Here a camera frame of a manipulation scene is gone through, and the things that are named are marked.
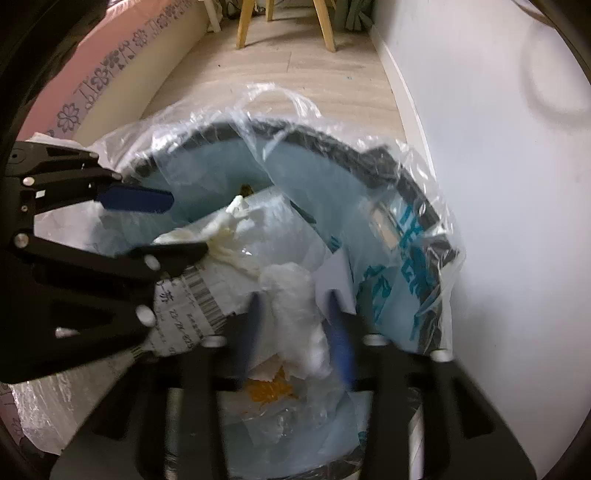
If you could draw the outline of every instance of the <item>chair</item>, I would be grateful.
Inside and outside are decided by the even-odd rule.
[[[242,12],[240,13],[240,23],[238,24],[238,34],[236,36],[236,48],[244,48],[246,44],[246,34],[248,33],[248,25],[252,18],[252,9],[255,6],[256,0],[243,0]],[[330,0],[330,3],[336,8],[335,0]],[[275,0],[267,0],[267,21],[273,20],[273,7],[275,7]],[[326,7],[326,0],[314,0],[314,7],[318,20],[320,20],[320,27],[322,28],[322,36],[324,37],[324,44],[329,51],[336,51],[335,37],[333,35],[332,26],[330,25],[329,11]]]

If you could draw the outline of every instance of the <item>plastic bag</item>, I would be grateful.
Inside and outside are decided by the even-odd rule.
[[[310,272],[295,263],[270,265],[261,273],[259,284],[271,296],[274,336],[287,373],[298,378],[327,377],[329,345]]]
[[[267,95],[287,96],[296,115],[269,109]],[[464,253],[433,169],[407,145],[327,121],[273,84],[213,92],[209,106],[203,98],[90,147],[125,182],[171,190],[170,212],[108,212],[87,202],[39,216],[35,233],[115,255],[225,207],[244,184],[255,192],[274,184],[332,251],[346,250],[358,312],[376,330],[408,351],[451,348],[449,295]]]

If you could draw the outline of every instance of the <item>clear plastic bag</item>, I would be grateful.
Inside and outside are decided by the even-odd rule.
[[[295,115],[278,108],[278,96],[291,101]],[[274,184],[331,251],[346,250],[357,310],[377,331],[412,352],[451,348],[449,295],[464,251],[433,169],[409,146],[324,119],[308,99],[273,84],[206,97],[210,105],[203,96],[185,98],[89,147],[124,182],[172,191],[175,204],[166,215],[110,212],[87,202],[38,216],[35,233],[115,255],[225,207],[245,184],[255,192]],[[356,432],[355,406],[345,397],[332,418],[342,413],[343,425],[350,421]],[[326,439],[349,438],[329,430]],[[287,470],[268,477],[318,466],[319,452],[330,450],[338,458],[322,457],[318,478],[342,478],[327,465],[347,463],[343,448],[352,444],[305,444],[314,445],[316,457],[283,452],[291,459],[282,464]],[[260,472],[265,459],[273,469],[269,457],[243,460]]]

